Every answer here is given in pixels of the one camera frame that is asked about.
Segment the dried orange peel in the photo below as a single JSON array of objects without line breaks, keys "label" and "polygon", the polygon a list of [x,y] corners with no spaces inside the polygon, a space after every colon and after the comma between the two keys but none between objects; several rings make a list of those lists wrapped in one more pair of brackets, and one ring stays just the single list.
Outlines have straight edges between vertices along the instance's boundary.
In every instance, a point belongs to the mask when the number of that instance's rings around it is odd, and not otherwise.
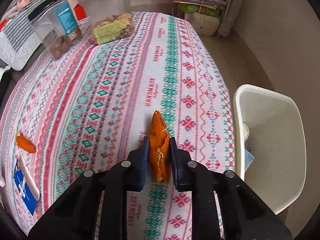
[{"label": "dried orange peel", "polygon": [[155,111],[152,116],[149,134],[148,158],[155,181],[160,183],[169,183],[171,176],[169,140],[170,133],[167,132],[167,125],[160,112]]},{"label": "dried orange peel", "polygon": [[29,153],[36,152],[36,147],[34,146],[34,144],[30,141],[30,139],[24,137],[20,132],[18,132],[16,135],[16,142],[21,149],[24,149]]}]

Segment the pink and green pattern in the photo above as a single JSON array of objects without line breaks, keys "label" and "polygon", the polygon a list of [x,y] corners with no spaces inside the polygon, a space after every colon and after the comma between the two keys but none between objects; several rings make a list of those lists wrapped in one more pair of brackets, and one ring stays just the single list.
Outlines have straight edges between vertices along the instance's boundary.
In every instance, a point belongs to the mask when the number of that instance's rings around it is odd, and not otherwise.
[{"label": "pink and green pattern", "polygon": [[[10,96],[0,121],[0,192],[25,233],[83,171],[110,169],[136,149],[155,110],[194,160],[234,169],[228,91],[192,26],[158,13],[134,13],[133,23],[132,36],[95,46],[83,20],[82,40],[57,61],[42,53]],[[35,154],[17,147],[18,131]],[[19,155],[41,192],[33,216],[12,179]],[[143,192],[128,193],[128,239],[190,239],[191,215],[190,193],[148,175]]]}]

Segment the clear plastic jar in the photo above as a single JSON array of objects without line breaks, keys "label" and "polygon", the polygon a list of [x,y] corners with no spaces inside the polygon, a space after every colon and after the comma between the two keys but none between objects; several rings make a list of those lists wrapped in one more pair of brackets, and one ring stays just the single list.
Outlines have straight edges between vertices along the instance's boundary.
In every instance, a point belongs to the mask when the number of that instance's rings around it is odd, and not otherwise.
[{"label": "clear plastic jar", "polygon": [[28,15],[28,19],[55,59],[59,59],[81,37],[67,0],[46,0]]},{"label": "clear plastic jar", "polygon": [[92,30],[92,43],[103,44],[134,32],[130,0],[78,0]]}]

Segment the food in jar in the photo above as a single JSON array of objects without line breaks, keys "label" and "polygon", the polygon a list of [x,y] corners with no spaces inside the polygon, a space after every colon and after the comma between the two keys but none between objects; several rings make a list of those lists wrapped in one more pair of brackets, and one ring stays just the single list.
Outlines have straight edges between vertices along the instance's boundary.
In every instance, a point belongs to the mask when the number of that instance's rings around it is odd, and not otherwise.
[{"label": "food in jar", "polygon": [[167,131],[162,115],[155,111],[152,116],[149,134],[149,163],[152,166],[155,181],[168,184],[171,176],[169,140],[170,133]]},{"label": "food in jar", "polygon": [[130,36],[134,26],[130,13],[112,15],[95,24],[92,30],[97,45]]},{"label": "food in jar", "polygon": [[49,51],[53,55],[55,59],[59,59],[65,52],[67,52],[72,46],[72,41],[68,37],[68,35],[63,35],[52,43]]}]

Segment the trash can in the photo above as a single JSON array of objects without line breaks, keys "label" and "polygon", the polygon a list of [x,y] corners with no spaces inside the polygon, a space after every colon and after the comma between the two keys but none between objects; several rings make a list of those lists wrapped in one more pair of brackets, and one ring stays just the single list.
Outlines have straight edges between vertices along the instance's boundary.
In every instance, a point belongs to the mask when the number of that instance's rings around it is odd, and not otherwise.
[{"label": "trash can", "polygon": [[[236,172],[278,214],[300,195],[306,177],[306,145],[299,110],[282,94],[242,85],[234,98]],[[255,160],[244,174],[245,123],[250,131],[246,144]]]}]

